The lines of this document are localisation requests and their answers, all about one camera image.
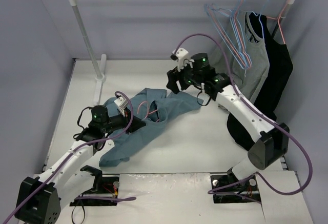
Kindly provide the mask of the blue t shirt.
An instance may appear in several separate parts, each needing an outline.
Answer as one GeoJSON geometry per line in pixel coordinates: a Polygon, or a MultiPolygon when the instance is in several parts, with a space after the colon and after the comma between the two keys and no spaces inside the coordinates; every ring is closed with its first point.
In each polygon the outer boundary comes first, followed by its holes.
{"type": "Polygon", "coordinates": [[[116,167],[123,161],[129,161],[130,157],[141,151],[151,141],[161,135],[167,124],[187,112],[197,111],[203,104],[203,100],[185,92],[178,94],[167,93],[166,89],[144,88],[130,99],[134,115],[146,123],[146,126],[130,134],[123,134],[113,140],[114,147],[101,156],[100,167],[116,167]],[[137,108],[143,101],[147,101],[150,111],[158,109],[157,114],[146,115],[146,105],[137,114],[137,108]]]}

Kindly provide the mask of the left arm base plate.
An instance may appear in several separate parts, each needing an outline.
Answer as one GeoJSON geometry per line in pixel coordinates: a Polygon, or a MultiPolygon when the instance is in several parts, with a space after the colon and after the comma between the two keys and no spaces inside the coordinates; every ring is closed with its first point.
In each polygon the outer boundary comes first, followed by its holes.
{"type": "Polygon", "coordinates": [[[117,202],[98,199],[99,198],[118,198],[119,175],[106,175],[100,169],[92,166],[83,166],[81,172],[88,172],[95,180],[96,184],[92,188],[81,193],[81,197],[86,199],[78,199],[69,204],[70,207],[104,207],[117,206],[117,202]]]}

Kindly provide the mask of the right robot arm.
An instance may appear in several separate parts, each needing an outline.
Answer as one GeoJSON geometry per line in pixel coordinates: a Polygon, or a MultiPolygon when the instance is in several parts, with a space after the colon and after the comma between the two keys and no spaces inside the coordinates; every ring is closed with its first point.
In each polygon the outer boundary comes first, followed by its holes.
{"type": "Polygon", "coordinates": [[[227,183],[239,189],[245,178],[264,170],[283,156],[288,150],[289,138],[272,125],[272,120],[260,117],[259,110],[233,85],[225,73],[216,73],[210,66],[206,53],[189,56],[180,48],[172,53],[177,66],[167,72],[167,88],[177,94],[194,86],[213,101],[225,107],[247,130],[254,144],[245,159],[228,171],[227,183]]]}

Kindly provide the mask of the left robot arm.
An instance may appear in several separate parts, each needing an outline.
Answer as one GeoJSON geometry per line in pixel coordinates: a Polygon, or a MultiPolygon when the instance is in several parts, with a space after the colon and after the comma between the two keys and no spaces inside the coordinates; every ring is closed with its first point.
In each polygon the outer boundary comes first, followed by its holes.
{"type": "Polygon", "coordinates": [[[15,218],[25,223],[56,223],[61,210],[83,192],[96,193],[103,186],[102,171],[86,161],[102,149],[113,132],[129,134],[146,125],[128,108],[119,109],[115,116],[109,116],[102,105],[90,110],[91,121],[76,134],[69,150],[44,173],[23,180],[15,218]]]}

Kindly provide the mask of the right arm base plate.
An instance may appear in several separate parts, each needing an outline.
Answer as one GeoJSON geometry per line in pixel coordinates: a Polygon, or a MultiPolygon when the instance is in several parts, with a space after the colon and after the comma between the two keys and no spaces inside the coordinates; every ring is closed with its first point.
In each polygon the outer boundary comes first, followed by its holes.
{"type": "Polygon", "coordinates": [[[210,175],[210,180],[212,186],[211,195],[214,204],[251,202],[261,204],[261,196],[255,175],[252,175],[251,178],[242,183],[224,189],[224,186],[233,182],[226,174],[212,174],[210,175]]]}

